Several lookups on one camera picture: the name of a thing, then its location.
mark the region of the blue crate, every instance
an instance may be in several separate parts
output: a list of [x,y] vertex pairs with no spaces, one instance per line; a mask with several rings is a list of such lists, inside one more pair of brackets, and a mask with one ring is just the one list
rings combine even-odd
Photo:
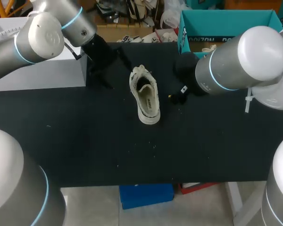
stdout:
[[124,210],[172,201],[174,197],[171,184],[119,186],[119,193]]

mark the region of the robotic arm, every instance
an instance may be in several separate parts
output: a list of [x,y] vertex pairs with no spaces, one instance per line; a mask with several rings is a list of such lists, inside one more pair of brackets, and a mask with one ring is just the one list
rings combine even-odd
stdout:
[[61,54],[64,37],[82,47],[99,68],[111,62],[111,49],[96,34],[83,8],[74,0],[32,0],[34,12],[16,33],[0,37],[0,79],[14,70]]
[[175,72],[197,96],[252,87],[266,91],[283,78],[283,30],[279,34],[266,26],[250,28],[201,59],[185,52]]

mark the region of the white table leg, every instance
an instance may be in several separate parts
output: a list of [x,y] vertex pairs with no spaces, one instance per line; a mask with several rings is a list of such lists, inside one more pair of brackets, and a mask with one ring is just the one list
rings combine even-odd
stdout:
[[260,183],[256,190],[242,205],[241,196],[236,182],[226,184],[227,193],[233,212],[234,226],[246,226],[261,208],[262,196],[266,182]]

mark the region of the white box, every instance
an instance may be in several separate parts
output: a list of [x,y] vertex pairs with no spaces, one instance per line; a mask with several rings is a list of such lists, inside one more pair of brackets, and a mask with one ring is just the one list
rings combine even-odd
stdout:
[[[0,32],[25,25],[27,18],[0,18]],[[72,47],[77,55],[81,48],[73,47],[67,39],[65,42]],[[65,47],[56,58],[35,65],[20,68],[0,79],[0,91],[24,89],[49,89],[85,86],[87,57],[75,60]]]

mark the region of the floor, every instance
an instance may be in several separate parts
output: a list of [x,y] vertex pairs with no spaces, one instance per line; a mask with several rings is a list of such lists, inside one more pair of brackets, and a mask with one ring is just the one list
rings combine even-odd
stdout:
[[[244,202],[256,182],[238,183]],[[232,226],[225,185],[182,195],[171,202],[123,210],[118,186],[62,188],[67,196],[65,226]],[[257,214],[248,226],[264,226]]]

